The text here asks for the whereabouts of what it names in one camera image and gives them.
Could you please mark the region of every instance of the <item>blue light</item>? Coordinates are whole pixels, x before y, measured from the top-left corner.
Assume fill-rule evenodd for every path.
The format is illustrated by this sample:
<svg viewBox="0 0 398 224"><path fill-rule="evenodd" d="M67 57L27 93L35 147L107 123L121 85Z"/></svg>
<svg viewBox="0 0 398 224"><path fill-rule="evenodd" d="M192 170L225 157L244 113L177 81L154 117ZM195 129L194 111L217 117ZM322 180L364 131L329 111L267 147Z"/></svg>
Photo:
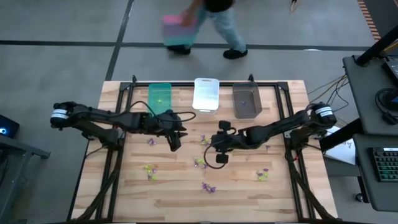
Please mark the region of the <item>blue light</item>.
<svg viewBox="0 0 398 224"><path fill-rule="evenodd" d="M8 131L6 128L0 128L0 134L7 134Z"/></svg>

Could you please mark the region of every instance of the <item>black shoe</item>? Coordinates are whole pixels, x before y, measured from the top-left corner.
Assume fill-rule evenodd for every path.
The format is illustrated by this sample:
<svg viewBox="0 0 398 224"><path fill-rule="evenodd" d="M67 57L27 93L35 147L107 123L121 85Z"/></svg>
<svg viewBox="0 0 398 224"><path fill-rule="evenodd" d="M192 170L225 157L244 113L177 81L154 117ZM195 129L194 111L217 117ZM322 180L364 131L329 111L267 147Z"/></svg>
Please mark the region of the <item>black shoe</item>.
<svg viewBox="0 0 398 224"><path fill-rule="evenodd" d="M238 50L234 50L234 49L229 49L224 51L224 58L230 59L230 60L234 60L234 59L238 59L241 57L244 57L248 54L248 50L246 50L245 52L240 52Z"/></svg>
<svg viewBox="0 0 398 224"><path fill-rule="evenodd" d="M167 46L167 50L170 50L179 55L189 55L191 53L191 48L185 48L185 45L174 45Z"/></svg>

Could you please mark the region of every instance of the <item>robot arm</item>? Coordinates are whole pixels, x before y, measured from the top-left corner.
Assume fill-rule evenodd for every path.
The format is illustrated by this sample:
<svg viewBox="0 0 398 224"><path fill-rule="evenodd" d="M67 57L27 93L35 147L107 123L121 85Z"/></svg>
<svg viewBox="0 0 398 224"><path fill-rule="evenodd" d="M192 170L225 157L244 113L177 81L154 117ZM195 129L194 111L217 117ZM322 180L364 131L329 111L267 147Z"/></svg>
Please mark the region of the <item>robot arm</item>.
<svg viewBox="0 0 398 224"><path fill-rule="evenodd" d="M228 163L227 152L233 149L257 149L269 138L281 133L290 134L292 149L303 147L303 144L308 143L309 136L325 134L336 122L330 106L323 103L310 104L305 110L267 126L240 129L237 134L228 134L228 131L235 129L231 128L230 122L220 121L219 127L222 131L211 137L211 146L221 153L216 157L217 163L225 164Z"/></svg>
<svg viewBox="0 0 398 224"><path fill-rule="evenodd" d="M172 110L157 116L146 112L128 111L116 114L75 102L56 103L53 108L51 127L60 130L68 127L79 129L84 137L89 139L89 136L94 136L102 144L110 147L119 144L118 130L103 129L92 122L112 124L132 134L165 136L173 152L181 146L180 138L187 135L180 132L186 129L182 126L181 119Z"/></svg>

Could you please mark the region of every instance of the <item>keyboard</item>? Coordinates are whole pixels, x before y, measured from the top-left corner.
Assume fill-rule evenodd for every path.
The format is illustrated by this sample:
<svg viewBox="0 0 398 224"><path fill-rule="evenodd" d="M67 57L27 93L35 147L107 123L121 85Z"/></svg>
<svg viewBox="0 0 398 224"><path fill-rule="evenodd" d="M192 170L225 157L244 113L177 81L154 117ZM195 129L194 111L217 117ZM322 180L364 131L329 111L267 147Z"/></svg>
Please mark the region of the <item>keyboard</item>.
<svg viewBox="0 0 398 224"><path fill-rule="evenodd" d="M371 148L373 164L379 182L398 182L398 149Z"/></svg>

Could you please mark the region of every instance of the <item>wooden tabletop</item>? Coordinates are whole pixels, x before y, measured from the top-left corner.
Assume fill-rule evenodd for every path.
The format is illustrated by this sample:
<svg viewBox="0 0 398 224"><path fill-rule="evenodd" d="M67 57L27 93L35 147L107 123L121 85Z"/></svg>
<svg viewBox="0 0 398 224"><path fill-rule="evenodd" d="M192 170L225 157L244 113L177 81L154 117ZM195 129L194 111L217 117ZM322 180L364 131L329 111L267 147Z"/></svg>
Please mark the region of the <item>wooden tabletop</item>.
<svg viewBox="0 0 398 224"><path fill-rule="evenodd" d="M308 105L304 82L288 83L294 111L304 109ZM119 84L120 82L104 83L99 109L114 111ZM217 132L219 120L230 121L236 129L264 126L279 120L275 90L259 87L259 91L262 113L256 119L238 120L233 112L232 88L221 87L217 114L197 114L194 120L184 123L188 136L181 138L182 146L177 152L170 151L166 138L154 138L157 144L150 146L147 140L152 136L128 134L114 222L297 221L282 135L270 138L257 150L235 150L229 153L229 163L221 170L194 167L194 159L203 158L206 148L200 145L200 135L205 134L210 138ZM134 89L132 102L147 101L147 98L147 88ZM192 100L192 87L172 88L174 111L193 111ZM146 111L146 108L138 104L131 111ZM99 147L100 143L93 141L88 152ZM214 150L209 150L208 160L217 166L215 156ZM303 156L311 190L329 213L337 217L321 152L306 148ZM72 218L81 215L100 190L105 158L106 150L103 149L85 160ZM156 166L158 180L147 180L145 165ZM265 181L258 181L256 171L264 168L269 169L269 176ZM202 182L216 187L216 192L205 192ZM108 210L109 194L110 192L106 198L104 215ZM307 217L302 192L300 198Z"/></svg>

